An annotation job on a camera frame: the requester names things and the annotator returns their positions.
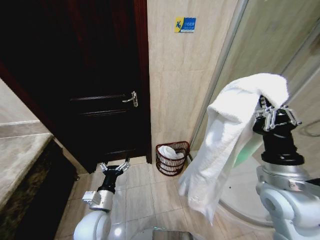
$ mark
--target silver door lever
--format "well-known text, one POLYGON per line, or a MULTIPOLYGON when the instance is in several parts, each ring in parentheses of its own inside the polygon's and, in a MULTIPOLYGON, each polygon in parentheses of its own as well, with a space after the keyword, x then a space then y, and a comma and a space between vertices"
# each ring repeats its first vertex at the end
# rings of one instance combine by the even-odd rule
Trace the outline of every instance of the silver door lever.
POLYGON ((130 101, 133 101, 133 106, 136 108, 138 107, 138 97, 137 97, 137 93, 135 91, 133 91, 131 93, 132 95, 132 98, 128 99, 128 100, 122 100, 123 103, 127 103, 127 102, 130 102, 130 101))

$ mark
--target brown wire basket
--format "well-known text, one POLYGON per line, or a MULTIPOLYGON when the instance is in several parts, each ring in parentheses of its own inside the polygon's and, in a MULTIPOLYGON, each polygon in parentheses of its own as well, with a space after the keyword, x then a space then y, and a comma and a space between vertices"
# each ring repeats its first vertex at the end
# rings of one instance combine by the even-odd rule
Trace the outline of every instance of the brown wire basket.
POLYGON ((184 168, 185 161, 190 152, 190 145, 186 141, 164 143, 157 145, 155 147, 155 151, 156 168, 166 176, 176 176, 181 173, 182 169, 184 168), (167 158, 159 152, 158 148, 160 148, 161 146, 168 146, 170 148, 173 148, 177 154, 183 153, 184 157, 179 159, 167 158))

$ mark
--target marble countertop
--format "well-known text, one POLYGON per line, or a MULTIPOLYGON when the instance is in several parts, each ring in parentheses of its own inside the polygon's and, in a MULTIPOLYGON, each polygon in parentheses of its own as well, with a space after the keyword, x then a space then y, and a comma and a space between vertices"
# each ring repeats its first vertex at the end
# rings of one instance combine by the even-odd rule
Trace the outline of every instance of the marble countertop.
POLYGON ((0 209, 52 138, 51 133, 0 138, 0 209))

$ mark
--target white robotic arm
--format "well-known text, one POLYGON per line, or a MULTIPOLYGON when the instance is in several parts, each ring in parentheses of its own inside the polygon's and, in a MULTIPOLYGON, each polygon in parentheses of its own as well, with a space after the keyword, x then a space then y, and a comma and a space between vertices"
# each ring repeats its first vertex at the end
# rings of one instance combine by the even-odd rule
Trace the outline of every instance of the white robotic arm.
POLYGON ((320 240, 320 179, 302 167, 291 130, 301 124, 288 106, 275 109, 260 97, 253 131, 263 135, 265 162, 257 168, 256 191, 269 211, 274 240, 320 240))
POLYGON ((92 211, 82 218, 75 228, 74 240, 106 240, 111 228, 110 213, 92 211))
POLYGON ((77 224, 74 240, 106 240, 111 228, 111 210, 117 177, 129 167, 129 157, 120 166, 106 166, 101 163, 102 172, 105 174, 103 184, 97 191, 86 191, 82 200, 95 210, 83 217, 77 224))

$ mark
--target blue sign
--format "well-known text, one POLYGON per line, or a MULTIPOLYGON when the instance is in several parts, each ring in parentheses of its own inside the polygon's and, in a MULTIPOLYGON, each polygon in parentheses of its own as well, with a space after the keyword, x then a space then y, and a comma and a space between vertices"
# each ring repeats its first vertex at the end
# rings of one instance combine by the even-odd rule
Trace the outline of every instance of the blue sign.
POLYGON ((195 17, 176 17, 175 18, 175 33, 193 33, 195 31, 195 17))

